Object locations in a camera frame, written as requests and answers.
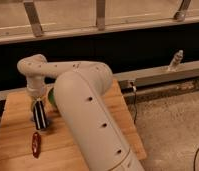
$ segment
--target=brown sausage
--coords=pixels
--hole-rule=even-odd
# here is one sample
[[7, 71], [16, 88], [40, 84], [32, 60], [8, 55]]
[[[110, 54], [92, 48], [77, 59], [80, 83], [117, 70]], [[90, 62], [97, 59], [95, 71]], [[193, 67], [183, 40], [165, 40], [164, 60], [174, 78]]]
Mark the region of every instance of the brown sausage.
[[32, 152], [35, 158], [39, 157], [41, 145], [41, 136], [38, 132], [35, 132], [32, 136]]

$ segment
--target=floor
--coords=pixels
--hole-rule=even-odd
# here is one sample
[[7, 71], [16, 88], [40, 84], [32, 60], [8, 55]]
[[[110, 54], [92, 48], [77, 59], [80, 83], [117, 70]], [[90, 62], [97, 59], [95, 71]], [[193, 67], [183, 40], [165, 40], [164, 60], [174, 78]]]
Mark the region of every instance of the floor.
[[[146, 171], [192, 171], [199, 147], [199, 91], [130, 104], [147, 152]], [[199, 154], [196, 160], [199, 171]]]

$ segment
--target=wooden table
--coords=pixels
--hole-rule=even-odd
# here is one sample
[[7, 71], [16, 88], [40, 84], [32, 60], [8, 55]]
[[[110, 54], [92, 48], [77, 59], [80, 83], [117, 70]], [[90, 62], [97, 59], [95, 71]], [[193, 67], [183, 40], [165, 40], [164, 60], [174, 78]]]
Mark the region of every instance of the wooden table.
[[[146, 158], [117, 81], [103, 99], [137, 157]], [[88, 171], [64, 119], [48, 101], [45, 110], [53, 123], [47, 131], [40, 131], [41, 154], [38, 159], [33, 157], [31, 139], [36, 130], [30, 121], [30, 107], [31, 100], [25, 91], [10, 93], [7, 97], [0, 124], [0, 171]]]

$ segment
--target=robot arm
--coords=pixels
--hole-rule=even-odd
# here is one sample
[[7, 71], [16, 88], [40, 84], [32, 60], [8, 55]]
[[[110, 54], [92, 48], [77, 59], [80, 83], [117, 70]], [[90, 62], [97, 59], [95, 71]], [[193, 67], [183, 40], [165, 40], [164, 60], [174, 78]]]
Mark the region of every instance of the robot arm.
[[44, 77], [56, 78], [54, 98], [91, 171], [143, 171], [121, 130], [101, 99], [112, 72], [100, 62], [47, 63], [42, 55], [22, 59], [33, 98], [46, 93]]

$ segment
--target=cable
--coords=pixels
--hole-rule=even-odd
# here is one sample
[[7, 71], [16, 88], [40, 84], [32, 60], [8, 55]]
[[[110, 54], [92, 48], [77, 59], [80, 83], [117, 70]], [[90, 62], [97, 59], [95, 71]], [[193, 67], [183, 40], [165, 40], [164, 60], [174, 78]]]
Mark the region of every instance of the cable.
[[134, 125], [136, 124], [137, 118], [137, 107], [136, 107], [136, 92], [134, 92]]
[[135, 80], [129, 81], [130, 85], [132, 86], [134, 98], [133, 98], [133, 106], [134, 106], [134, 124], [136, 123], [137, 118], [137, 107], [136, 107], [136, 86], [135, 86]]
[[198, 153], [199, 153], [199, 147], [197, 148], [195, 156], [194, 156], [194, 160], [193, 160], [193, 171], [196, 171], [196, 158], [197, 158]]

